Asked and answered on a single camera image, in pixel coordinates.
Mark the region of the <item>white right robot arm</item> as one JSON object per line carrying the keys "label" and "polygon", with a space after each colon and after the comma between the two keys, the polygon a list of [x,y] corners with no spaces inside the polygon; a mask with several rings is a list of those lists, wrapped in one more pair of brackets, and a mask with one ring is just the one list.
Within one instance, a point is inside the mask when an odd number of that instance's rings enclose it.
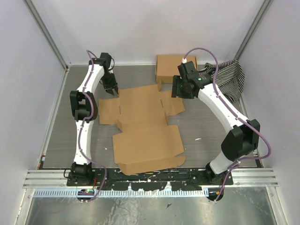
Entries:
{"label": "white right robot arm", "polygon": [[179,75],[172,80],[173,98],[198,98],[205,103],[223,125],[227,133],[221,143],[221,152],[205,167],[205,178],[218,184],[234,162],[245,158],[258,147],[260,123],[242,115],[213,84],[208,74],[196,70],[193,62],[183,60],[178,66]]}

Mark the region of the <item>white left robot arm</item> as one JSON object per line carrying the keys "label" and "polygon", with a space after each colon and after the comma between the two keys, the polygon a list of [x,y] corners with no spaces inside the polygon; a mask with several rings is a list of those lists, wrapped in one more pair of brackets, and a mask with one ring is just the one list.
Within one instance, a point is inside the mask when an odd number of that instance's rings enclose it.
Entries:
{"label": "white left robot arm", "polygon": [[106,52],[97,57],[91,51],[88,72],[77,88],[69,94],[71,113],[76,124],[76,151],[71,165],[68,181],[89,186],[95,180],[90,156],[91,132],[98,116],[98,106],[94,92],[99,84],[111,95],[118,95],[118,83],[113,73],[114,59]]}

